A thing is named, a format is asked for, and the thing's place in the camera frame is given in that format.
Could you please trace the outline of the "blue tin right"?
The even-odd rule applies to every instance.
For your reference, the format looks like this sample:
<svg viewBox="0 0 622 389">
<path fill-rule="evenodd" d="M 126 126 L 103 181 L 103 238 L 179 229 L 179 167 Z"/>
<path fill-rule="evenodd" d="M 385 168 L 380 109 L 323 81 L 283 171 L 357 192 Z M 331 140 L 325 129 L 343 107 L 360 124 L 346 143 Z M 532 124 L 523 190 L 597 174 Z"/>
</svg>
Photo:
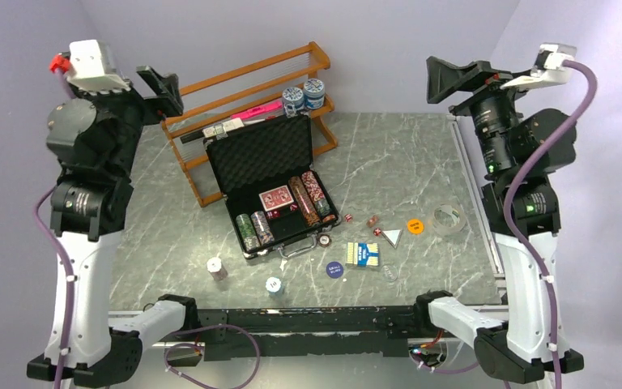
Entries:
<svg viewBox="0 0 622 389">
<path fill-rule="evenodd" d="M 325 83 L 316 78 L 307 79 L 302 89 L 305 97 L 305 107 L 308 110 L 320 109 L 325 102 Z"/>
</svg>

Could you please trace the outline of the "blue Texas Hold'em card deck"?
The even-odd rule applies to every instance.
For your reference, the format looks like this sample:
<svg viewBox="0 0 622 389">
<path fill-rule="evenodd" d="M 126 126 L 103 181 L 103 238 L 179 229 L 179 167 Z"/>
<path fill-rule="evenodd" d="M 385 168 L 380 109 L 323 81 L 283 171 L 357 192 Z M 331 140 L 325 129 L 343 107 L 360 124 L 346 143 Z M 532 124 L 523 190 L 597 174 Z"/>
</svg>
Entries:
<svg viewBox="0 0 622 389">
<path fill-rule="evenodd" d="M 379 245 L 377 243 L 348 242 L 346 244 L 345 263 L 356 267 L 378 267 L 381 263 Z"/>
</svg>

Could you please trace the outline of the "red dice pair in case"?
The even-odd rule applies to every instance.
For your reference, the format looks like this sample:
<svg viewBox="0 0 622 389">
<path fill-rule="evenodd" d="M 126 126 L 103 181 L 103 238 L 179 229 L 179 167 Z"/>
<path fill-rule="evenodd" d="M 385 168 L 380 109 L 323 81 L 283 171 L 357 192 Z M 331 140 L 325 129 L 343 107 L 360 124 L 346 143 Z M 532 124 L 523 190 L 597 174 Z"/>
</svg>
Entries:
<svg viewBox="0 0 622 389">
<path fill-rule="evenodd" d="M 281 211 L 278 211 L 278 210 L 268 211 L 266 213 L 266 217 L 269 220 L 277 219 L 277 218 L 281 217 Z"/>
</svg>

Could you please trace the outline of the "wooden shelf rack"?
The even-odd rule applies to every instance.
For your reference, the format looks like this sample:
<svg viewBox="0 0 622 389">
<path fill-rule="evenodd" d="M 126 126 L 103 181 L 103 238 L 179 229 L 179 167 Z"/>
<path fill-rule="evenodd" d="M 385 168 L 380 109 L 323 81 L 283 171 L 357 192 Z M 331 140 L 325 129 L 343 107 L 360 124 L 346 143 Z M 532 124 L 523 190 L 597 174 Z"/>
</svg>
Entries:
<svg viewBox="0 0 622 389">
<path fill-rule="evenodd" d="M 234 118 L 252 123 L 283 114 L 283 91 L 290 87 L 302 89 L 307 79 L 316 79 L 319 71 L 330 67 L 328 54 L 310 41 L 180 89 L 182 97 L 199 97 L 202 101 L 186 109 L 180 117 L 162 122 L 161 126 L 199 206 L 223 198 L 218 191 L 201 194 L 193 179 L 195 169 L 209 161 L 201 149 L 202 130 Z"/>
</svg>

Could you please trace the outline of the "white triangle piece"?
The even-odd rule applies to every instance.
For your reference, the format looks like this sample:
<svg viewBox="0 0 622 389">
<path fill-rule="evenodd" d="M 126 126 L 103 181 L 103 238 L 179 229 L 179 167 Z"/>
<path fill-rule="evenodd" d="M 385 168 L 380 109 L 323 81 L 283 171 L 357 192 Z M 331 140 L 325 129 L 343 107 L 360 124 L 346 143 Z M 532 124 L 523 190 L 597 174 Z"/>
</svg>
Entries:
<svg viewBox="0 0 622 389">
<path fill-rule="evenodd" d="M 402 232 L 403 231 L 401 229 L 382 230 L 381 235 L 393 248 L 396 249 L 400 242 Z"/>
</svg>

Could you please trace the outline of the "pink highlighter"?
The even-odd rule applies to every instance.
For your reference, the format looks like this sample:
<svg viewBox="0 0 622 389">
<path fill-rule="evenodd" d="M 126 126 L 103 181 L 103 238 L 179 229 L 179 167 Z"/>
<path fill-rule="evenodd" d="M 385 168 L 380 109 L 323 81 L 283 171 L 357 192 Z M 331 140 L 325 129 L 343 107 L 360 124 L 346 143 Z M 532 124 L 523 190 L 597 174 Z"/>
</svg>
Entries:
<svg viewBox="0 0 622 389">
<path fill-rule="evenodd" d="M 253 108 L 241 111 L 239 113 L 234 113 L 230 116 L 231 119 L 239 118 L 240 120 L 248 121 L 253 120 L 254 118 L 263 117 L 268 118 L 273 115 L 275 112 L 281 110 L 283 108 L 283 104 L 281 100 L 274 100 L 264 105 L 258 105 Z"/>
</svg>

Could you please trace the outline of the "blue small blind button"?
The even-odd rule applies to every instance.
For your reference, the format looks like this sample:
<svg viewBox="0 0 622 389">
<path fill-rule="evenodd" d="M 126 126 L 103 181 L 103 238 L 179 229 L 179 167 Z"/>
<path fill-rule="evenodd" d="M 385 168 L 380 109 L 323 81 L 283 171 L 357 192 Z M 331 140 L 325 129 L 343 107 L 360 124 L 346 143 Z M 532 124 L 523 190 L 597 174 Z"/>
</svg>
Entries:
<svg viewBox="0 0 622 389">
<path fill-rule="evenodd" d="M 343 276 L 344 267 L 340 262 L 332 261 L 326 265 L 326 274 L 331 279 L 339 279 Z"/>
</svg>

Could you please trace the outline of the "light blue chip stack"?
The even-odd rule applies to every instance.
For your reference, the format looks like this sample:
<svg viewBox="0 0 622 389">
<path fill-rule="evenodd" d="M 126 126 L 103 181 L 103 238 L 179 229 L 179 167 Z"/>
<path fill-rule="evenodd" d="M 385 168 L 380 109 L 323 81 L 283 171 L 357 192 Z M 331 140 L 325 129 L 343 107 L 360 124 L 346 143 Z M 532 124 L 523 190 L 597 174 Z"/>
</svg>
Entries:
<svg viewBox="0 0 622 389">
<path fill-rule="evenodd" d="M 269 277 L 266 280 L 265 287 L 271 296 L 280 296 L 283 293 L 283 281 L 279 277 Z"/>
</svg>

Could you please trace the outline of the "purple chip stack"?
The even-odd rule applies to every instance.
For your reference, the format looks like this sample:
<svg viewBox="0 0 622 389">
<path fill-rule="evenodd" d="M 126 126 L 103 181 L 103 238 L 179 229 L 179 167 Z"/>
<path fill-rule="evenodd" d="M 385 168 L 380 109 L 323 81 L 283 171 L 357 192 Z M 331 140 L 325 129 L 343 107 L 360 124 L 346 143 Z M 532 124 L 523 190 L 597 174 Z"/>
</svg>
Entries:
<svg viewBox="0 0 622 389">
<path fill-rule="evenodd" d="M 207 270 L 216 282 L 225 280 L 228 277 L 228 271 L 222 259 L 219 257 L 213 257 L 207 260 Z"/>
</svg>

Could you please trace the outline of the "clear tape roll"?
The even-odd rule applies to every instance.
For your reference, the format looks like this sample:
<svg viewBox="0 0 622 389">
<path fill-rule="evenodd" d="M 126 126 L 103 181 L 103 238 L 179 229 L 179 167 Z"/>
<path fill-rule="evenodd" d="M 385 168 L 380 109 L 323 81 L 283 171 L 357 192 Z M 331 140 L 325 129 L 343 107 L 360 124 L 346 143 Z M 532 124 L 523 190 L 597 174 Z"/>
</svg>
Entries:
<svg viewBox="0 0 622 389">
<path fill-rule="evenodd" d="M 463 231 L 467 219 L 458 205 L 442 203 L 432 211 L 432 228 L 440 236 L 449 236 Z"/>
</svg>

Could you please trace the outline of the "red white chip stack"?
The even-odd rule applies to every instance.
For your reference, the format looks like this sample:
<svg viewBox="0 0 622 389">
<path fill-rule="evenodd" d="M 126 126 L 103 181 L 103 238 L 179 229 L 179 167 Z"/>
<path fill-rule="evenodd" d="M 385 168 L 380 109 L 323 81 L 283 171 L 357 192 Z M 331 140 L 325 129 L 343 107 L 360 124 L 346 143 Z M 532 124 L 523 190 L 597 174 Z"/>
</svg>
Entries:
<svg viewBox="0 0 622 389">
<path fill-rule="evenodd" d="M 316 179 L 314 172 L 309 170 L 301 175 L 301 180 L 307 190 L 313 205 L 316 208 L 318 215 L 321 218 L 327 217 L 330 213 L 330 205 L 328 200 L 320 186 L 320 183 Z"/>
</svg>

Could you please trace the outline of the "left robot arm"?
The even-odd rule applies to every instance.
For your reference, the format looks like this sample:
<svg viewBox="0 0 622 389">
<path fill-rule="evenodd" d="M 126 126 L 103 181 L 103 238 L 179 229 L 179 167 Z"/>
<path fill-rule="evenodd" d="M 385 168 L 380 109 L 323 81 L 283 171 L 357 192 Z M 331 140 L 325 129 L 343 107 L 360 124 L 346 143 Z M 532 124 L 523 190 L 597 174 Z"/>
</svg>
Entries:
<svg viewBox="0 0 622 389">
<path fill-rule="evenodd" d="M 154 343 L 170 334 L 190 340 L 200 327 L 196 301 L 172 294 L 137 316 L 109 320 L 138 141 L 146 126 L 181 116 L 184 105 L 175 74 L 139 67 L 152 90 L 142 96 L 102 41 L 70 43 L 49 68 L 69 96 L 47 119 L 46 146 L 62 170 L 45 194 L 50 222 L 42 225 L 57 253 L 57 286 L 49 341 L 27 375 L 56 388 L 106 388 L 128 381 Z"/>
</svg>

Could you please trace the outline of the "brown orange chip stack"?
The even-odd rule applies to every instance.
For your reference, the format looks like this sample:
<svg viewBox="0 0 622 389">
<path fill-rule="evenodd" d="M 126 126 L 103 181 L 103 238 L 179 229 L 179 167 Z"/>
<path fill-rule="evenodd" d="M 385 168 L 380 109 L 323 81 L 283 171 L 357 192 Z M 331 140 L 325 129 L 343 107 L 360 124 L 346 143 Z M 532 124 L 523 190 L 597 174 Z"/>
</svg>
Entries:
<svg viewBox="0 0 622 389">
<path fill-rule="evenodd" d="M 320 216 L 318 215 L 300 177 L 291 177 L 288 181 L 288 185 L 290 186 L 292 194 L 298 203 L 306 224 L 309 227 L 318 226 L 321 223 Z"/>
</svg>

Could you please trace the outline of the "orange big blind button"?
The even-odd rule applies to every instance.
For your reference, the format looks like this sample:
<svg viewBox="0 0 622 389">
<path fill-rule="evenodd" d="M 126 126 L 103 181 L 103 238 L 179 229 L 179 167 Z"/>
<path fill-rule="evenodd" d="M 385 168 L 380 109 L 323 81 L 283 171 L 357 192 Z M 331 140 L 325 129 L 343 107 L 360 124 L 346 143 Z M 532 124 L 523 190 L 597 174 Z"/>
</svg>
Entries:
<svg viewBox="0 0 622 389">
<path fill-rule="evenodd" d="M 414 235 L 421 234 L 425 230 L 424 222 L 416 218 L 410 219 L 407 222 L 407 230 Z"/>
</svg>

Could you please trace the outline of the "blue orange chip stack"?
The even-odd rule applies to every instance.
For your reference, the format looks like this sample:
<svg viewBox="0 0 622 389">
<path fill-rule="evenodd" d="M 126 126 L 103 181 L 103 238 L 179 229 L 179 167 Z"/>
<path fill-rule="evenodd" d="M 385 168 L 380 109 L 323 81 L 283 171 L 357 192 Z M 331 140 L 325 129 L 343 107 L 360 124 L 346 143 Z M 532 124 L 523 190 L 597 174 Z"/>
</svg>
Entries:
<svg viewBox="0 0 622 389">
<path fill-rule="evenodd" d="M 262 245 L 267 245 L 275 240 L 271 227 L 269 226 L 266 214 L 262 211 L 254 212 L 250 215 L 254 229 Z"/>
</svg>

